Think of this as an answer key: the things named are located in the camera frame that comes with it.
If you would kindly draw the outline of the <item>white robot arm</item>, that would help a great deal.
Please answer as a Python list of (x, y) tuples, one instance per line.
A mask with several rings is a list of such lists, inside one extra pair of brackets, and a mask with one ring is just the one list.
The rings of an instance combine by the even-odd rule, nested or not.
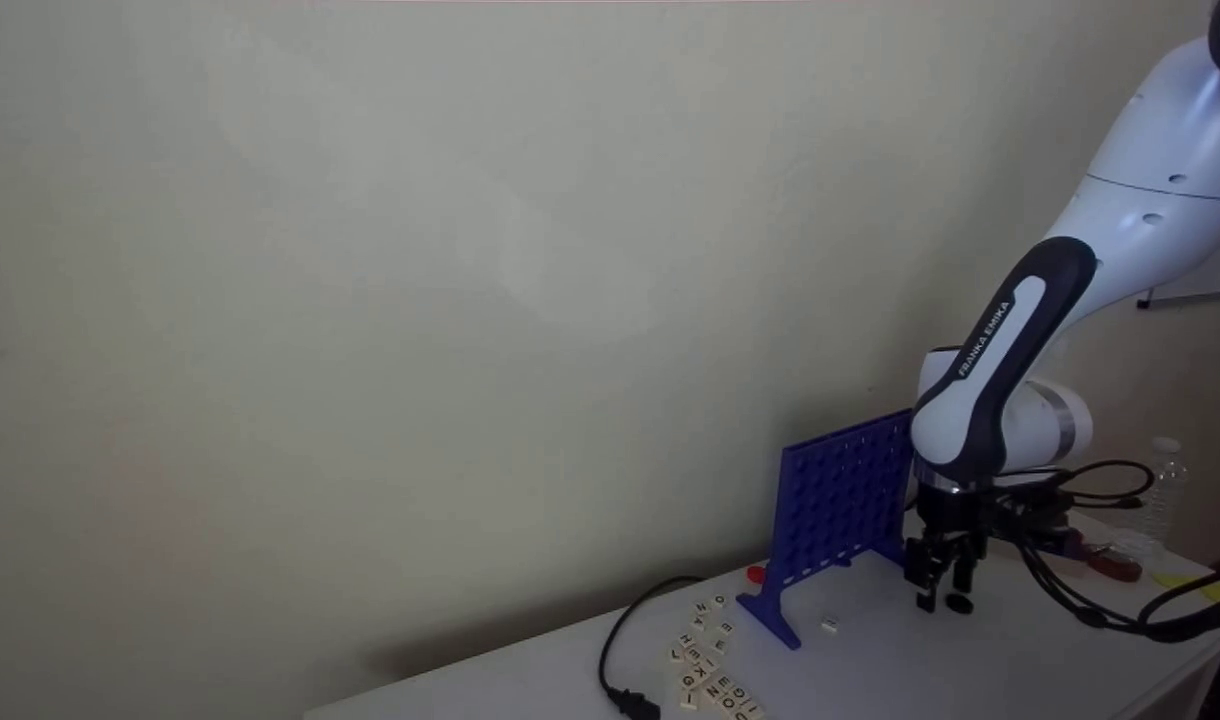
[(973, 578), (984, 500), (1048, 465), (1042, 433), (1064, 400), (1033, 366), (1074, 325), (1133, 298), (1220, 246), (1220, 0), (1202, 41), (1133, 91), (1054, 227), (1012, 264), (956, 346), (926, 357), (912, 452), (926, 466), (905, 577), (926, 613), (956, 569)]

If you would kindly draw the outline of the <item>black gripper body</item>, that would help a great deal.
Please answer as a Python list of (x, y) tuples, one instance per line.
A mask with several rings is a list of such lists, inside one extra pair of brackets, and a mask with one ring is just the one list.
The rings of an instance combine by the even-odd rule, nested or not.
[(939, 577), (951, 577), (956, 559), (984, 559), (987, 491), (919, 466), (912, 509), (919, 514), (919, 532), (905, 548), (905, 577), (912, 577), (916, 559), (933, 559)]

